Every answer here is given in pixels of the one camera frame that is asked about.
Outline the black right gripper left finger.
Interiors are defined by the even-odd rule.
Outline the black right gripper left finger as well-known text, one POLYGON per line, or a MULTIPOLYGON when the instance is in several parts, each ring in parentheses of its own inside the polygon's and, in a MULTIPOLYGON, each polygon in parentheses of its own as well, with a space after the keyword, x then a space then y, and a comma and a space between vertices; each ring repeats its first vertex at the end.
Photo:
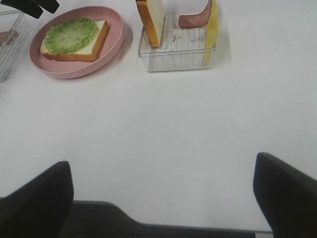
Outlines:
POLYGON ((68 217, 74 188, 70 164, 60 161, 0 200, 2 238, 56 238, 68 217))

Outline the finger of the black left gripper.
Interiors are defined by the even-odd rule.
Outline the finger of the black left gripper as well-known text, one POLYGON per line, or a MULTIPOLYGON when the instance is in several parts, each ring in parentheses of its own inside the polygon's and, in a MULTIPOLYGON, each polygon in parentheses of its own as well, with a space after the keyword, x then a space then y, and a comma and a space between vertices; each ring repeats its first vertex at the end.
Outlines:
POLYGON ((1 0, 0 3, 13 7, 36 19, 39 19, 43 13, 41 0, 1 0))
POLYGON ((57 0, 33 0, 33 2, 50 13, 55 13, 59 8, 57 0))

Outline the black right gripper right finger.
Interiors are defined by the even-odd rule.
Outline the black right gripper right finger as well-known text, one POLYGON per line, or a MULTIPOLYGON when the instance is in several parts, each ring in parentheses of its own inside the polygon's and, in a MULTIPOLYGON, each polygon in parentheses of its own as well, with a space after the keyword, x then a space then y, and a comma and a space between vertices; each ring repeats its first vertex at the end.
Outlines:
POLYGON ((260 152, 253 191, 275 238, 317 236, 315 179, 269 153, 260 152))

